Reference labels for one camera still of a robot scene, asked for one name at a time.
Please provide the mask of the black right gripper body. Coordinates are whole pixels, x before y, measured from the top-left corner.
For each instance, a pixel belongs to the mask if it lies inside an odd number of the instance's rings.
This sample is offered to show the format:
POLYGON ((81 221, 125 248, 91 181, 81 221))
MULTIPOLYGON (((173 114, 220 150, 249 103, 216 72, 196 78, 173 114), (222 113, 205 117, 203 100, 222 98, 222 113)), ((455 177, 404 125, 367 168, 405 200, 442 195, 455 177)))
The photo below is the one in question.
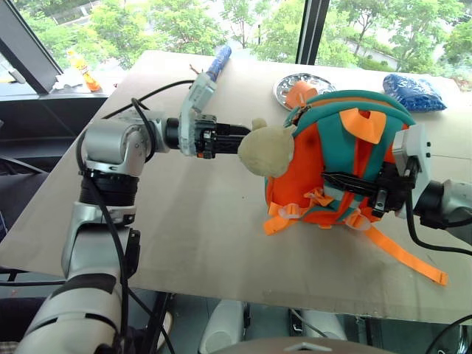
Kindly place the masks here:
POLYGON ((402 208, 414 188, 414 171, 407 170, 404 176, 399 174, 395 164, 384 162, 374 184, 376 192, 370 198, 370 207, 373 216, 382 218, 385 213, 402 208))

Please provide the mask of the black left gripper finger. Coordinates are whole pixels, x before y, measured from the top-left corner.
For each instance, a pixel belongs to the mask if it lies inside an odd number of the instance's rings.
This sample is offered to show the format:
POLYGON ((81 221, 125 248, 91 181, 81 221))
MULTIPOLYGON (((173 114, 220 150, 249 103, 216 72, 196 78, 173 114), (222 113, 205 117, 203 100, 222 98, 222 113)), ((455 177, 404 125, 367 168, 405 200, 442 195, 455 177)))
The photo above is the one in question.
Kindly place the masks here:
POLYGON ((237 154, 243 136, 217 136, 215 154, 237 154))
POLYGON ((251 130, 243 125, 231 125, 231 124, 226 124, 226 123, 216 124, 217 139, 229 139, 229 138, 242 139, 249 133, 251 133, 251 130))

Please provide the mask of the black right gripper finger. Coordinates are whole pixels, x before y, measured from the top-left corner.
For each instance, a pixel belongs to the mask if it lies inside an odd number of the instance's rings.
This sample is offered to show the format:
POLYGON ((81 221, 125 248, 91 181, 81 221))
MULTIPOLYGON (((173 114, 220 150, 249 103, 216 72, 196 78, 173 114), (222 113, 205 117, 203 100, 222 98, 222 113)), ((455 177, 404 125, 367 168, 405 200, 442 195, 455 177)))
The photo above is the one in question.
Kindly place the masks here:
POLYGON ((340 190, 362 195, 364 197, 373 197, 378 194, 380 187, 377 184, 359 179, 332 178, 331 184, 340 190))
POLYGON ((340 187, 378 187, 374 181, 367 181, 349 173, 343 172, 323 172, 325 181, 340 187))

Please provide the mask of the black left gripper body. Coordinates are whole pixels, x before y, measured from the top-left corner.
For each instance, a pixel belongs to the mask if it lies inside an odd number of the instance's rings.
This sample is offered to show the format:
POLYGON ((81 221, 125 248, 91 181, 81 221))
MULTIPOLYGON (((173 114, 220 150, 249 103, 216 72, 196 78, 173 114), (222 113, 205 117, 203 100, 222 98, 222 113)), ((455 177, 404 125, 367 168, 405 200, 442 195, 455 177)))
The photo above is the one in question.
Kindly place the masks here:
POLYGON ((195 121, 195 150, 200 159, 214 159, 217 137, 217 118, 205 114, 195 121))

